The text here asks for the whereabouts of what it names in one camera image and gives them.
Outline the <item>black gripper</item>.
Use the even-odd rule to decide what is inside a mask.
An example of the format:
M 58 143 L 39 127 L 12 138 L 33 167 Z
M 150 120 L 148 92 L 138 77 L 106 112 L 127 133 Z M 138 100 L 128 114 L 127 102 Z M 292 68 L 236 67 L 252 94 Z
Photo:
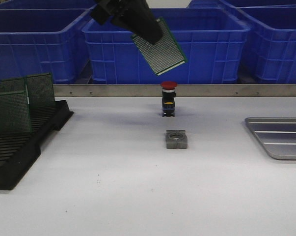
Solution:
M 145 0 L 95 0 L 90 16 L 103 25 L 110 17 L 111 23 L 129 30 L 151 44 L 163 37 L 161 27 Z

